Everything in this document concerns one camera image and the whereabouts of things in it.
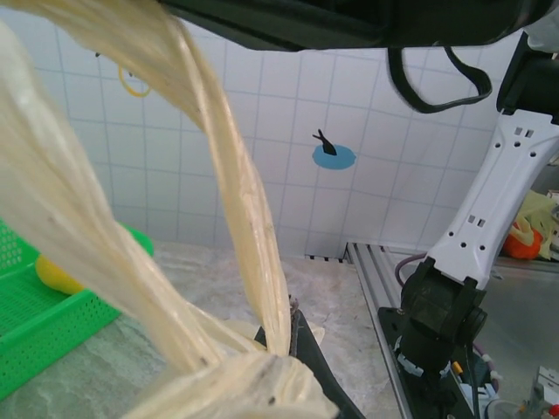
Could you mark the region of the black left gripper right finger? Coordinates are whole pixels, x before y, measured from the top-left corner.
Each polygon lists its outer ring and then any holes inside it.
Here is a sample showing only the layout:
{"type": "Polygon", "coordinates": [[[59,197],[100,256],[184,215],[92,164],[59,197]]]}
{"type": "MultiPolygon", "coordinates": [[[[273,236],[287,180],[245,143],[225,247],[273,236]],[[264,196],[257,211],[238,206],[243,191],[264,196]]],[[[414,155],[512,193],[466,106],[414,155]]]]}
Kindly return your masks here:
{"type": "Polygon", "coordinates": [[[292,329],[289,354],[311,369],[324,395],[338,408],[337,418],[364,419],[363,413],[335,379],[309,323],[295,300],[290,303],[290,312],[292,329]]]}

